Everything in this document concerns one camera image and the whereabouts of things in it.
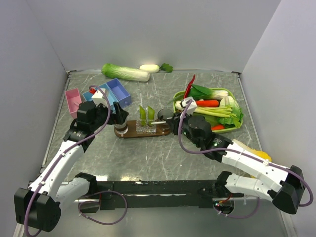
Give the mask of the clear textured plastic holder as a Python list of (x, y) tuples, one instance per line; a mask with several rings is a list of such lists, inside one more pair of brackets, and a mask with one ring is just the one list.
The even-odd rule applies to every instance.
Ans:
[(138, 134), (154, 135), (157, 133), (157, 125), (153, 124), (154, 120), (137, 120), (136, 132)]

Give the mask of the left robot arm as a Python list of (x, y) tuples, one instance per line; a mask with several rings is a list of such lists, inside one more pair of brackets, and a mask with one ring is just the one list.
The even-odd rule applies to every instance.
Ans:
[(39, 233), (52, 231), (62, 211), (77, 198), (101, 195), (93, 175), (79, 173), (69, 184), (63, 186), (62, 182), (95, 136), (107, 124), (126, 126), (128, 115), (118, 102), (114, 103), (114, 110), (103, 103), (80, 103), (77, 118), (73, 119), (53, 160), (28, 188), (19, 188), (14, 195), (16, 220), (24, 225), (26, 236), (31, 236), (30, 227)]

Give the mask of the dark glass cup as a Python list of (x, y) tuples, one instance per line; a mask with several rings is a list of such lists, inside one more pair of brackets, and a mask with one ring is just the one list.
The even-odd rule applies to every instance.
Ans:
[[(173, 112), (170, 109), (161, 109), (158, 114), (158, 121), (166, 121), (167, 118), (172, 118), (173, 117)], [(162, 123), (160, 124), (161, 129), (163, 131), (166, 131), (169, 129), (169, 125), (167, 123)]]

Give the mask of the frosted clear glass cup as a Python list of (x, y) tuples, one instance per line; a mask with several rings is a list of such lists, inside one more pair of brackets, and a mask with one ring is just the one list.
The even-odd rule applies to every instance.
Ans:
[(127, 119), (125, 119), (123, 124), (115, 124), (114, 131), (119, 135), (125, 134), (128, 131)]

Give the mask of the yellow cabbage by arm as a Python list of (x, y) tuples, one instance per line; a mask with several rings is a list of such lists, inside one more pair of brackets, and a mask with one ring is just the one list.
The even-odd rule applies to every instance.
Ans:
[(252, 149), (236, 139), (233, 139), (232, 149), (238, 151), (232, 152), (235, 167), (250, 174), (252, 178), (260, 179), (272, 161), (266, 152)]

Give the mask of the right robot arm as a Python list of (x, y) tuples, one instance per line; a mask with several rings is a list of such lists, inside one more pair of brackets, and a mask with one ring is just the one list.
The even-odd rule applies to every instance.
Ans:
[(203, 116), (174, 115), (166, 120), (174, 135), (185, 135), (197, 148), (195, 154), (203, 154), (211, 160), (233, 166), (249, 174), (239, 176), (222, 172), (215, 185), (216, 193), (222, 197), (230, 193), (256, 196), (269, 200), (279, 210), (296, 214), (306, 185), (301, 168), (277, 165), (255, 155), (238, 140), (230, 140), (211, 130)]

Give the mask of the green toothpaste tube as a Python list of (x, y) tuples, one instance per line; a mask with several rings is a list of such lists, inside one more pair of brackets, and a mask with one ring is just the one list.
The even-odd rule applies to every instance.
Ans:
[(139, 112), (140, 112), (140, 123), (141, 123), (142, 126), (145, 126), (146, 125), (146, 121), (147, 121), (147, 119), (146, 119), (146, 111), (141, 105), (139, 105)]
[(155, 110), (151, 107), (151, 106), (148, 106), (147, 107), (147, 112), (148, 112), (148, 118), (147, 118), (147, 124), (148, 126), (153, 126), (153, 122), (155, 120)]

